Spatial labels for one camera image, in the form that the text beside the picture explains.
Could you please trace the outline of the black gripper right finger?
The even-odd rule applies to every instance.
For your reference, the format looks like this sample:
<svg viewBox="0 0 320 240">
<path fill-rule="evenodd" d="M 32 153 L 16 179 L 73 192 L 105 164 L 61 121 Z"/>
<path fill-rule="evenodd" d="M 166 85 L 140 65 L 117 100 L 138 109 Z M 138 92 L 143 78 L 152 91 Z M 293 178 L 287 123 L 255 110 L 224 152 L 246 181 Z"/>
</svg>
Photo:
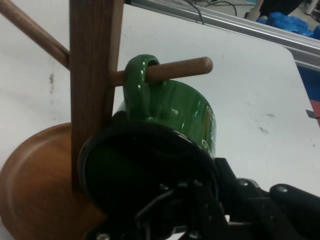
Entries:
<svg viewBox="0 0 320 240">
<path fill-rule="evenodd" d="M 225 158 L 214 160 L 218 197 L 241 235 L 266 240 L 318 240 L 320 198 L 279 183 L 269 191 L 247 178 L 237 178 Z"/>
</svg>

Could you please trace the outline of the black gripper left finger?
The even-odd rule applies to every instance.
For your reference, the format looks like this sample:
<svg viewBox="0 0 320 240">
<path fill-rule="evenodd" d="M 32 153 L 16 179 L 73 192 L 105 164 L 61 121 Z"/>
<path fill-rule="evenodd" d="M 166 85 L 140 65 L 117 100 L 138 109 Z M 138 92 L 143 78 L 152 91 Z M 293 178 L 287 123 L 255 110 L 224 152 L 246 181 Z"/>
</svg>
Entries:
<svg viewBox="0 0 320 240">
<path fill-rule="evenodd" d="M 106 219 L 85 240 L 229 240 L 231 233 L 211 183 L 179 182 L 156 196 L 131 218 Z"/>
</svg>

